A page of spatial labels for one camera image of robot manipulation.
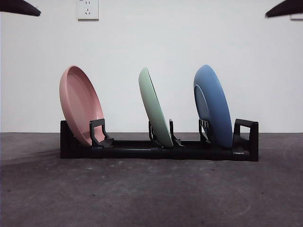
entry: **gray floor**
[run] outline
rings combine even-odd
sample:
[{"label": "gray floor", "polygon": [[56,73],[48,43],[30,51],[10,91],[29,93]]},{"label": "gray floor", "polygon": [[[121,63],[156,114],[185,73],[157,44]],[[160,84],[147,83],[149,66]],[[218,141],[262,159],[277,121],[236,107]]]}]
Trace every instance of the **gray floor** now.
[{"label": "gray floor", "polygon": [[257,163],[63,160],[59,134],[2,133],[1,226],[303,226],[303,134],[259,146]]}]

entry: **dark object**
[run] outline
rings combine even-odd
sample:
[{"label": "dark object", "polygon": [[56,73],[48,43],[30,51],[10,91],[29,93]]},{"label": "dark object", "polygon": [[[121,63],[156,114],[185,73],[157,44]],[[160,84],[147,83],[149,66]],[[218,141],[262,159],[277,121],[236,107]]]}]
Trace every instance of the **dark object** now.
[{"label": "dark object", "polygon": [[303,13],[303,0],[286,0],[273,7],[266,13],[266,17],[277,17]]},{"label": "dark object", "polygon": [[[240,125],[250,128],[248,140],[240,136]],[[102,126],[104,141],[97,141],[94,128]],[[147,158],[147,159],[207,159],[258,161],[258,123],[236,119],[232,148],[226,149],[210,143],[202,133],[202,127],[211,131],[207,121],[199,120],[200,141],[181,141],[173,132],[173,121],[169,121],[173,148],[165,148],[157,142],[149,124],[150,140],[114,140],[105,131],[105,120],[90,122],[92,146],[83,146],[72,134],[66,121],[61,121],[60,158]]]},{"label": "dark object", "polygon": [[40,16],[41,11],[23,0],[0,0],[0,11]]}]

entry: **plate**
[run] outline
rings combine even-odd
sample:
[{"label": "plate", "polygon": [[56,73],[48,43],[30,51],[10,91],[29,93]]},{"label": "plate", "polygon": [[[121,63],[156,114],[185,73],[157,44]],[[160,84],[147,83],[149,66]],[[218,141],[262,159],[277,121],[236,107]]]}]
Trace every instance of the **plate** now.
[{"label": "plate", "polygon": [[[66,122],[73,135],[84,146],[91,146],[89,122],[104,118],[97,93],[87,75],[77,66],[70,66],[60,80],[60,101]],[[104,140],[101,127],[95,136]]]},{"label": "plate", "polygon": [[209,121],[212,137],[208,139],[225,148],[232,147],[232,122],[220,81],[209,65],[202,66],[195,75],[194,93],[199,118]]},{"label": "plate", "polygon": [[144,68],[140,72],[139,87],[148,119],[159,143],[165,147],[172,148],[173,143],[171,140],[171,134],[165,122],[165,118],[147,68]]}]

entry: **white wall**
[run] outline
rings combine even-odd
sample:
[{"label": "white wall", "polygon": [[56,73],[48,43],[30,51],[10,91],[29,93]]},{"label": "white wall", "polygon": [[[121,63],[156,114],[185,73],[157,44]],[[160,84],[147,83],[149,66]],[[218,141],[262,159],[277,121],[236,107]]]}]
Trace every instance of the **white wall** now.
[{"label": "white wall", "polygon": [[264,18],[281,0],[101,0],[99,22],[78,22],[76,0],[28,1],[40,17],[1,15],[2,132],[59,132],[59,81],[72,64],[92,81],[109,132],[148,130],[145,66],[175,131],[197,131],[203,64],[217,72],[232,121],[303,131],[303,22]]}]

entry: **wall socket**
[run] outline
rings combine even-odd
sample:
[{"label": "wall socket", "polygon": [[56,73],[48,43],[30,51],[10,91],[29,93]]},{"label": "wall socket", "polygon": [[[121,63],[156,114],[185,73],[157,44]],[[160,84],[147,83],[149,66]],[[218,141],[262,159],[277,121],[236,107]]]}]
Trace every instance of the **wall socket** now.
[{"label": "wall socket", "polygon": [[78,20],[99,20],[99,0],[78,0]]},{"label": "wall socket", "polygon": [[291,14],[290,20],[291,21],[303,21],[303,13]]}]

